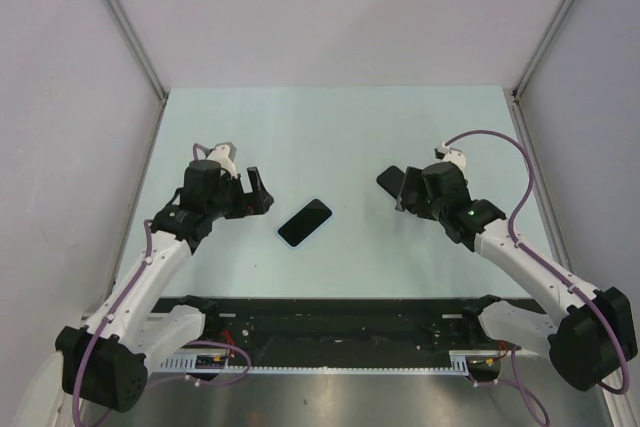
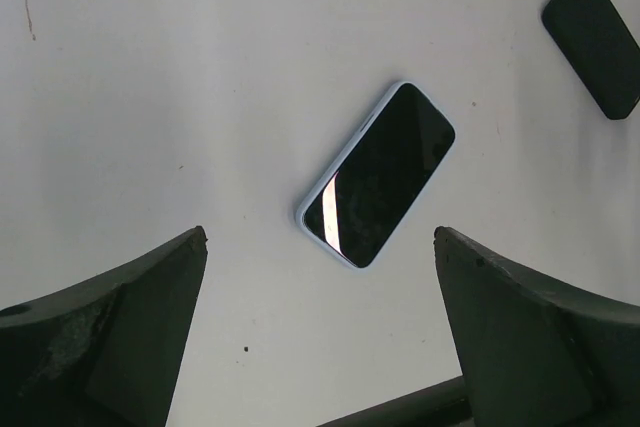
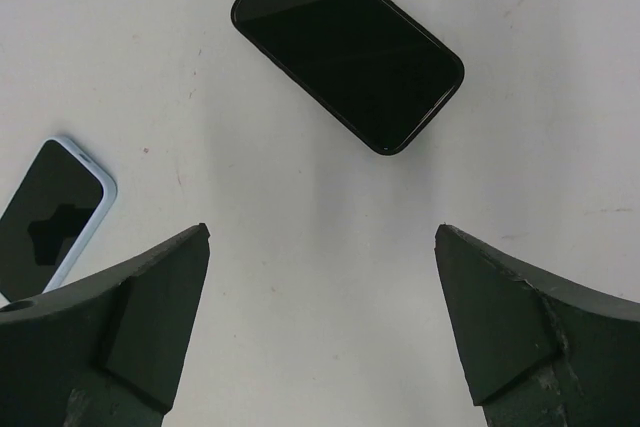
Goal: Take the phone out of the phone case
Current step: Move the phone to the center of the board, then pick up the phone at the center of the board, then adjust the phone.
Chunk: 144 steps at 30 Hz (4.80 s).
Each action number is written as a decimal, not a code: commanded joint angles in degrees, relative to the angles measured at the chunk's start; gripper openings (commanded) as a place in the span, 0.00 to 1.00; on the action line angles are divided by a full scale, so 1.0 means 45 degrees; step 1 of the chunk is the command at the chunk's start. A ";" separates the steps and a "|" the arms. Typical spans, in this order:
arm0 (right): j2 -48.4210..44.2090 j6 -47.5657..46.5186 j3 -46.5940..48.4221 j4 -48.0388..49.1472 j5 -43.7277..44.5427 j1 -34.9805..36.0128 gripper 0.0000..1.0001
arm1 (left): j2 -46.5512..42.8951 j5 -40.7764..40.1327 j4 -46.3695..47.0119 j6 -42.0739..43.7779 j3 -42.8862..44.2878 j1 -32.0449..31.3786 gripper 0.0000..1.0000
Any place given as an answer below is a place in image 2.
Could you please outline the black phone case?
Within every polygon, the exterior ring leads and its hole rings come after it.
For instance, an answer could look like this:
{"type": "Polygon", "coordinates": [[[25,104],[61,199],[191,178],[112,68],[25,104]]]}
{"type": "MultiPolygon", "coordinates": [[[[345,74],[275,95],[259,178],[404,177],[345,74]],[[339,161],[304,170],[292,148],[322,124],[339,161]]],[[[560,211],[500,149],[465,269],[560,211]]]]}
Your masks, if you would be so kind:
{"type": "Polygon", "coordinates": [[[639,103],[639,45],[611,0],[549,0],[542,23],[603,114],[639,103]]]}

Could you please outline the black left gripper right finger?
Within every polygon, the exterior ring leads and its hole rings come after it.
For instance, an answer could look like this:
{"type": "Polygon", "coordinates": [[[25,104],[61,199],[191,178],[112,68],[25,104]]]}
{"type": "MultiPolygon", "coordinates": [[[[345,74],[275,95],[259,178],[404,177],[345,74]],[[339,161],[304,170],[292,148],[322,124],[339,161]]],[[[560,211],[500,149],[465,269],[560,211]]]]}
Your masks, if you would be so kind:
{"type": "Polygon", "coordinates": [[[478,426],[636,426],[639,308],[511,261],[450,227],[435,265],[478,426]]]}

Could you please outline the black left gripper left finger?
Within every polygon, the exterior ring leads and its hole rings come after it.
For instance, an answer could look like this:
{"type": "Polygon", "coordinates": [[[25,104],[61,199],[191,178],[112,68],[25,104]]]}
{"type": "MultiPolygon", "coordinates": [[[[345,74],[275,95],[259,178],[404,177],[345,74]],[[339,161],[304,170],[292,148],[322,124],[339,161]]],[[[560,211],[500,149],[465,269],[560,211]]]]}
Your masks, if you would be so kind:
{"type": "Polygon", "coordinates": [[[202,227],[1,312],[4,426],[166,424],[204,278],[202,227]]]}

